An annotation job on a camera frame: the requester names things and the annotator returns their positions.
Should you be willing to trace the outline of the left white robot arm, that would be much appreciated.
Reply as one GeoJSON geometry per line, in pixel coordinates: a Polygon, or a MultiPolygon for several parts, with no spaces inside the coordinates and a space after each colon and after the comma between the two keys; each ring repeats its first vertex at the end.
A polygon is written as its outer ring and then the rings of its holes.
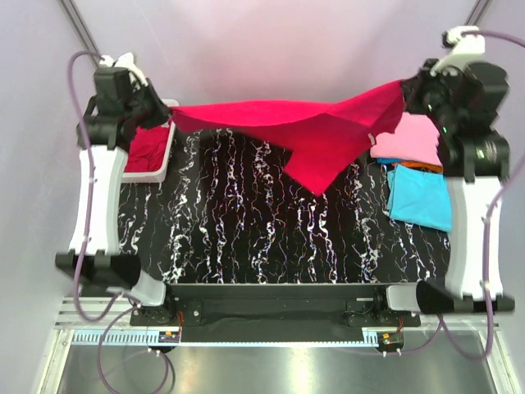
{"type": "Polygon", "coordinates": [[[168,121],[171,112],[136,66],[103,66],[94,72],[95,94],[77,126],[80,148],[80,200],[69,249],[55,265],[76,290],[98,286],[129,296],[156,323],[167,325],[177,305],[167,287],[152,278],[136,254],[120,252],[117,214],[130,144],[139,128],[168,121]]]}

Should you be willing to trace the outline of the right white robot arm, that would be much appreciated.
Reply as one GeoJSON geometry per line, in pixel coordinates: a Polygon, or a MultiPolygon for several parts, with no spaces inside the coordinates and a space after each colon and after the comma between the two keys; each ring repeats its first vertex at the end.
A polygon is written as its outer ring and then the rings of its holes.
{"type": "Polygon", "coordinates": [[[437,154],[450,194],[450,261],[444,280],[387,286],[373,318],[391,325],[402,311],[420,314],[511,313],[500,280],[497,206],[509,184],[509,143],[493,127],[509,91],[507,72],[476,60],[442,66],[426,60],[402,83],[406,108],[439,132],[437,154]]]}

